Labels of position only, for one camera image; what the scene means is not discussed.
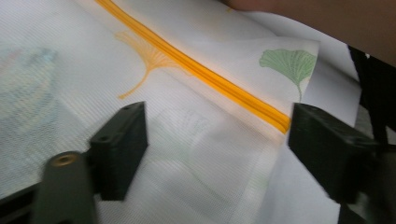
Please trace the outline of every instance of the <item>black metal bracket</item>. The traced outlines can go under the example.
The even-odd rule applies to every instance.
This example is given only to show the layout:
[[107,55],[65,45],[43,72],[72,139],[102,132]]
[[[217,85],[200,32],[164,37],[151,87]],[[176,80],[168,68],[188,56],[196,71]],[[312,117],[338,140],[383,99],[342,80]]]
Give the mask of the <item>black metal bracket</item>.
[[396,223],[396,154],[312,105],[295,104],[289,147],[341,205],[369,197],[368,223]]
[[0,223],[95,224],[93,195],[122,201],[146,148],[145,104],[122,108],[90,140],[86,153],[52,157],[42,181],[0,201]]

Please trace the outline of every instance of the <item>brass screw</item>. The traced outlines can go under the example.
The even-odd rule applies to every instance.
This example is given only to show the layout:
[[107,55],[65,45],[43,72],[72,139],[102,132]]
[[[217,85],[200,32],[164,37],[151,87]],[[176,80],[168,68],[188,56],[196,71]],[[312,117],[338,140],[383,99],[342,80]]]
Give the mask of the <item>brass screw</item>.
[[63,155],[61,157],[55,158],[55,160],[52,161],[53,166],[66,166],[68,164],[73,163],[74,161],[77,160],[77,155],[74,154],[67,154]]

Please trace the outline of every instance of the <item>yellow ginkgo leaf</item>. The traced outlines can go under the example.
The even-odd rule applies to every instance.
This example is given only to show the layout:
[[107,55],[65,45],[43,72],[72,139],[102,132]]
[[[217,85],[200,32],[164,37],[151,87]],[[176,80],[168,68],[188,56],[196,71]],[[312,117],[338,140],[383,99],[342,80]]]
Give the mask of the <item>yellow ginkgo leaf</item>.
[[126,97],[134,93],[139,87],[141,87],[148,78],[150,72],[154,69],[162,67],[179,68],[177,63],[175,63],[162,52],[154,48],[152,45],[150,45],[150,43],[136,35],[130,35],[128,32],[120,32],[116,34],[116,38],[133,48],[146,66],[146,73],[145,75],[143,75],[142,80],[140,80],[139,83],[137,83],[137,85],[135,85],[129,91],[121,94],[119,96],[120,99],[125,99]]

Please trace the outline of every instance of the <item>yellow zipper tape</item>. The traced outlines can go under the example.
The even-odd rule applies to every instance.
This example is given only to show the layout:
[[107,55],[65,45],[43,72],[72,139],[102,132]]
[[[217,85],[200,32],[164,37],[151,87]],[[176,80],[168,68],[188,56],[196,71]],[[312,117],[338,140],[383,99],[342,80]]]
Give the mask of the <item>yellow zipper tape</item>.
[[241,105],[254,115],[272,124],[282,133],[286,133],[290,126],[290,118],[278,111],[271,105],[261,101],[252,94],[244,91],[238,86],[234,85],[224,77],[219,76],[215,72],[196,62],[191,57],[187,56],[180,50],[174,48],[164,39],[152,32],[148,27],[141,22],[129,16],[126,12],[120,9],[111,0],[96,0],[96,2],[106,9],[109,13],[122,21],[127,27],[133,30],[137,35],[146,39],[151,45],[155,46],[162,53],[180,64],[184,69],[192,75],[198,77],[204,83],[214,88],[216,91],[222,93],[229,99]]

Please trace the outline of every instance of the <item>zipper teeth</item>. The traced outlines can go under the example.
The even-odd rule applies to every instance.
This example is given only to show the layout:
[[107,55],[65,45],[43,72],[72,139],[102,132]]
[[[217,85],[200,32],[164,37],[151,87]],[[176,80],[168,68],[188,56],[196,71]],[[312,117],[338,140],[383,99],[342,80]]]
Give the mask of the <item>zipper teeth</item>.
[[201,79],[204,83],[221,92],[223,95],[249,110],[259,118],[272,124],[282,133],[286,133],[290,125],[290,118],[288,116],[237,87],[224,77],[221,77],[215,72],[209,70],[178,49],[175,49],[172,45],[156,35],[141,22],[130,17],[111,0],[96,0],[96,2],[123,22],[127,27],[132,29],[135,33],[158,48],[162,53],[179,63],[184,69],[188,70],[194,76]]

